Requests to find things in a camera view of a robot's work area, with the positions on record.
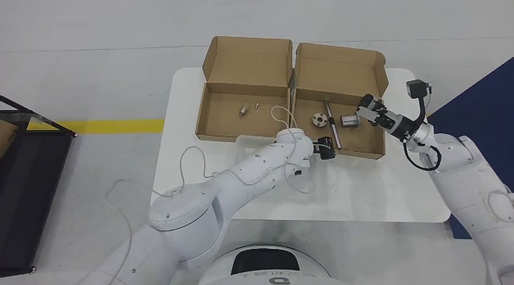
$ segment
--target blue mat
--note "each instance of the blue mat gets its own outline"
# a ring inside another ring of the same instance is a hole
[[[469,136],[504,184],[514,189],[511,93],[514,93],[514,58],[429,116],[428,122],[434,125],[436,133]],[[454,238],[471,238],[453,215],[450,224]]]

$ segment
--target white table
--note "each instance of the white table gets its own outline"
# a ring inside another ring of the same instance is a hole
[[[418,101],[406,92],[415,79],[406,69],[387,69],[390,85],[383,99],[388,109],[411,119],[418,116]],[[181,184],[179,159],[185,148],[197,145],[206,154],[211,174],[233,165],[236,144],[199,140],[195,133],[198,108],[206,82],[201,68],[178,70],[169,93],[165,127],[153,188],[164,192]],[[273,220],[444,222],[450,211],[428,174],[411,165],[402,145],[385,135],[385,156],[380,160],[338,155],[313,161],[314,189],[309,195],[283,184],[244,206],[235,218]],[[184,157],[186,183],[204,180],[202,158],[196,150]]]

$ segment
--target metal nut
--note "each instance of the metal nut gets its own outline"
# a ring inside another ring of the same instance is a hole
[[[323,128],[328,124],[328,117],[324,113],[319,112],[312,116],[312,122],[318,128]]]

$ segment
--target black tray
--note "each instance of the black tray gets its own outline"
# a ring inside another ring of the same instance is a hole
[[[0,277],[35,271],[35,254],[76,136],[67,129],[27,131],[28,122],[12,123],[18,132],[0,158]]]

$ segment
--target metal cylinder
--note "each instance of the metal cylinder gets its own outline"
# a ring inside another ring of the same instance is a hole
[[[361,118],[358,115],[341,116],[341,127],[356,128],[361,124]]]
[[[330,104],[328,103],[327,100],[324,101],[324,106],[327,108],[328,122],[330,123],[330,127],[332,128],[332,132],[334,134],[334,140],[336,141],[337,148],[339,150],[341,150],[342,149],[341,141],[339,140],[339,136],[337,135],[336,121],[334,121],[334,117],[332,115],[332,110],[330,109]]]

